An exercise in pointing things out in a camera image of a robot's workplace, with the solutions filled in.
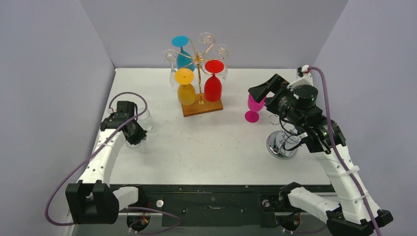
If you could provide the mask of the clear glass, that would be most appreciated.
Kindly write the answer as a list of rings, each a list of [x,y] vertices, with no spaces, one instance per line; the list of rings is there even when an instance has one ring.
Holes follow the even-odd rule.
[[[219,59],[224,64],[224,69],[219,74],[217,74],[217,77],[223,84],[226,82],[228,75],[228,68],[224,60],[229,55],[229,47],[225,44],[216,44],[212,49],[212,53],[215,55],[215,59]]]
[[[151,131],[154,128],[154,121],[149,110],[140,108],[138,113],[141,114],[137,118],[138,124],[146,131]]]
[[[203,32],[198,36],[198,41],[203,44],[213,44],[215,41],[215,38],[212,33]]]
[[[138,148],[139,146],[141,146],[142,145],[142,143],[143,143],[143,141],[139,141],[138,143],[136,143],[136,144],[131,144],[128,140],[126,140],[125,141],[125,145],[129,148],[129,149],[136,149],[136,148]]]
[[[173,90],[177,90],[178,89],[178,83],[175,80],[175,74],[176,74],[176,69],[175,69],[175,63],[177,60],[177,53],[175,52],[175,50],[173,49],[168,49],[162,52],[162,58],[164,61],[168,62],[170,64],[171,67],[171,71],[170,71],[170,75],[169,75],[169,83],[170,86]]]

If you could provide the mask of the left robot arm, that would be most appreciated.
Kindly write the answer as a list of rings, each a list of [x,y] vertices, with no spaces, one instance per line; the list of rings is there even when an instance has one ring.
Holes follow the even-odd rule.
[[[67,185],[65,195],[75,224],[113,224],[128,206],[134,211],[146,207],[147,198],[137,187],[111,190],[109,184],[121,148],[126,143],[137,146],[147,138],[147,131],[136,121],[136,108],[134,102],[117,102],[116,111],[100,124],[86,169],[76,183]]]

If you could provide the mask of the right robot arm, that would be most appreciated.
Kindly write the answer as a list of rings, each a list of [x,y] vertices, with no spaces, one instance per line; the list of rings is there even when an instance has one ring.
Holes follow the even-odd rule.
[[[275,74],[248,90],[255,102],[287,120],[300,142],[320,163],[337,194],[333,202],[293,182],[281,188],[278,205],[301,209],[323,221],[334,236],[369,236],[393,221],[390,211],[379,207],[361,181],[349,155],[346,139],[326,111],[316,104],[318,90],[311,84],[292,86]]]

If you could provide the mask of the pink plastic wine glass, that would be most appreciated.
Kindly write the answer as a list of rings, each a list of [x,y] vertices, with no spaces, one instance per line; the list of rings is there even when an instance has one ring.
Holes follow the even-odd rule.
[[[256,123],[258,122],[260,116],[258,112],[264,107],[265,105],[265,97],[261,100],[261,102],[257,103],[252,95],[248,95],[248,111],[245,113],[244,117],[247,122]]]

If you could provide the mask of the red plastic wine glass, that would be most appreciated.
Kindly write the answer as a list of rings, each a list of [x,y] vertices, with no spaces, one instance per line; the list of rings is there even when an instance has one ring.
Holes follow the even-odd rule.
[[[222,83],[216,74],[224,70],[223,62],[219,60],[209,60],[205,69],[212,75],[207,79],[204,86],[204,97],[209,102],[216,102],[221,99]]]

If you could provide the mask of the yellow plastic wine glass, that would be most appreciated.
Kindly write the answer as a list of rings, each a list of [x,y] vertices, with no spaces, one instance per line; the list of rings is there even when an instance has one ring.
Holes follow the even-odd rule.
[[[196,100],[195,88],[191,84],[193,80],[194,73],[188,68],[181,68],[175,73],[175,81],[179,83],[177,95],[181,105],[189,106]]]

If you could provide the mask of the blue plastic wine glass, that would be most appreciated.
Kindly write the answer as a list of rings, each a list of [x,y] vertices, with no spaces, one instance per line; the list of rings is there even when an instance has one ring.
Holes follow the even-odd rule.
[[[193,72],[195,70],[195,65],[192,56],[184,50],[184,47],[189,43],[188,37],[185,35],[176,36],[172,39],[171,43],[174,47],[179,48],[176,59],[177,69],[187,68]]]

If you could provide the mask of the clear glass on gold rack back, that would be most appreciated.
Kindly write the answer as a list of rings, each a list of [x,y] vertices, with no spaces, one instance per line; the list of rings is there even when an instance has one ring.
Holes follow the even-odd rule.
[[[203,32],[198,36],[198,41],[203,44],[213,44],[215,41],[215,38],[212,33]]]

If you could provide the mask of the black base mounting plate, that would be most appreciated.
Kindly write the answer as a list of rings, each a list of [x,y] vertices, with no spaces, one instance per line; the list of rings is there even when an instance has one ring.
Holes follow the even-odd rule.
[[[139,207],[168,212],[182,227],[272,226],[275,216],[297,214],[281,197],[281,185],[137,184],[139,199],[122,213],[141,215]]]

